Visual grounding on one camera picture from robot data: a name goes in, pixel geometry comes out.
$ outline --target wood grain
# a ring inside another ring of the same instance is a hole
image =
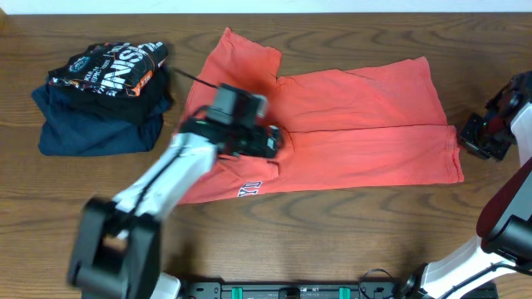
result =
[[[381,66],[426,56],[449,123],[532,69],[530,14],[13,16],[0,36],[0,297],[78,298],[65,273],[81,206],[127,187],[165,149],[191,82],[150,153],[45,157],[32,101],[48,70],[94,42],[164,41],[169,63],[200,72],[225,27],[283,52],[279,75]],[[225,280],[347,280],[381,267],[404,277],[475,233],[484,204],[519,168],[463,151],[463,184],[271,194],[178,207],[165,224],[168,272]],[[503,298],[532,297],[522,276]]]

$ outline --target white background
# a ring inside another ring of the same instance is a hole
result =
[[[532,12],[532,0],[0,0],[7,14]]]

